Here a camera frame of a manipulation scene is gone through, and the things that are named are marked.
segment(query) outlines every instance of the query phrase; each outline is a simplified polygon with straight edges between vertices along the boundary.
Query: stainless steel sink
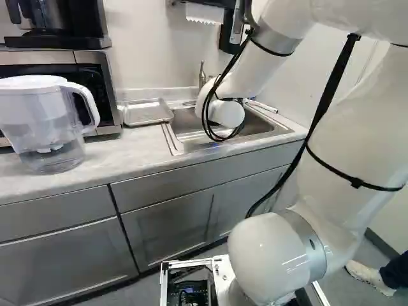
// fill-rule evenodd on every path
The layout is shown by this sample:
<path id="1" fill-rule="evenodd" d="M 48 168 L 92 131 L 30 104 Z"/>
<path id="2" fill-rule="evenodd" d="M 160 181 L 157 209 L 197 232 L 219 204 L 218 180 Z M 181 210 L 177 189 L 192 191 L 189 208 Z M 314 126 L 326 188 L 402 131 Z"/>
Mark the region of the stainless steel sink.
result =
<path id="1" fill-rule="evenodd" d="M 201 119 L 195 115 L 193 106 L 173 107 L 173 120 L 168 124 L 163 124 L 164 134 L 166 135 L 171 153 L 173 155 L 180 155 L 293 132 L 292 129 L 276 122 L 255 108 L 249 105 L 245 105 L 244 107 L 244 128 L 236 137 L 221 143 L 213 142 L 205 134 L 201 125 Z M 222 126 L 213 127 L 213 130 L 220 136 L 228 136 L 232 132 L 232 129 L 227 129 Z"/>

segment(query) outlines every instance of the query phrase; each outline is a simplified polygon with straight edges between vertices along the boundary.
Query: jeans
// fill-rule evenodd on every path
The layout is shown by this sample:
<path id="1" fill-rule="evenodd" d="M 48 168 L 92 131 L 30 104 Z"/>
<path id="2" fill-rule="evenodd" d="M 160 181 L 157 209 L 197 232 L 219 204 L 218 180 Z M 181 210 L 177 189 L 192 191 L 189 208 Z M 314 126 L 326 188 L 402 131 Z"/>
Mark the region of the jeans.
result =
<path id="1" fill-rule="evenodd" d="M 391 289 L 408 288 L 408 251 L 380 269 L 382 281 Z"/>

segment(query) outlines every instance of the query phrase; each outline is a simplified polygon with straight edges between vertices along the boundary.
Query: countertop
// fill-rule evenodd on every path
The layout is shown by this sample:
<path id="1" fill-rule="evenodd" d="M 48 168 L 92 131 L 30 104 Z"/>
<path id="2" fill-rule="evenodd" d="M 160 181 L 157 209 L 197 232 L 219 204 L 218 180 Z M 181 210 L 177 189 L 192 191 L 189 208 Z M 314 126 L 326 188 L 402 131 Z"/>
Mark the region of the countertop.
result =
<path id="1" fill-rule="evenodd" d="M 119 138 L 87 142 L 86 159 L 81 165 L 53 175 L 31 173 L 14 152 L 2 149 L 0 205 L 96 187 L 305 138 L 307 129 L 304 127 L 278 114 L 258 110 L 294 133 L 173 156 L 160 124 L 126 128 Z"/>

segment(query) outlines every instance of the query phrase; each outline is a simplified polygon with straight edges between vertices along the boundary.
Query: paper towel dispenser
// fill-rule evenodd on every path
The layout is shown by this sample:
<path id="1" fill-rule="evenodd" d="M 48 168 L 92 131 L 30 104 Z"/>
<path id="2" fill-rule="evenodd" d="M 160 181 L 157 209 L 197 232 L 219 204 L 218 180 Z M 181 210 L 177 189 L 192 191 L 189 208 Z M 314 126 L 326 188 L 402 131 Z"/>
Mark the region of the paper towel dispenser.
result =
<path id="1" fill-rule="evenodd" d="M 193 2 L 204 5 L 218 6 L 219 8 L 235 8 L 235 0 L 183 0 L 182 2 Z"/>
<path id="2" fill-rule="evenodd" d="M 221 26 L 218 47 L 229 54 L 238 52 L 244 31 L 244 8 L 240 7 L 241 0 L 180 0 L 180 2 L 224 8 L 224 22 Z"/>

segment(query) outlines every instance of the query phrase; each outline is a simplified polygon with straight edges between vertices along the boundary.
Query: pitcher handle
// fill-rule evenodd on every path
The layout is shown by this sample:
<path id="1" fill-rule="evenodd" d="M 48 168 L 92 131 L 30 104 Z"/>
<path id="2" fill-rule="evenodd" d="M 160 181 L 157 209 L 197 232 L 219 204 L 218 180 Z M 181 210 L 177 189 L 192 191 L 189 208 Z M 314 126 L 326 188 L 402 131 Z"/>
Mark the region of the pitcher handle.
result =
<path id="1" fill-rule="evenodd" d="M 94 96 L 91 94 L 89 89 L 73 82 L 64 82 L 63 84 L 59 85 L 68 91 L 81 95 L 82 99 L 85 101 L 89 117 L 91 118 L 91 123 L 84 126 L 82 133 L 88 133 L 96 129 L 101 122 L 101 117 L 99 116 L 98 109 L 96 108 Z"/>

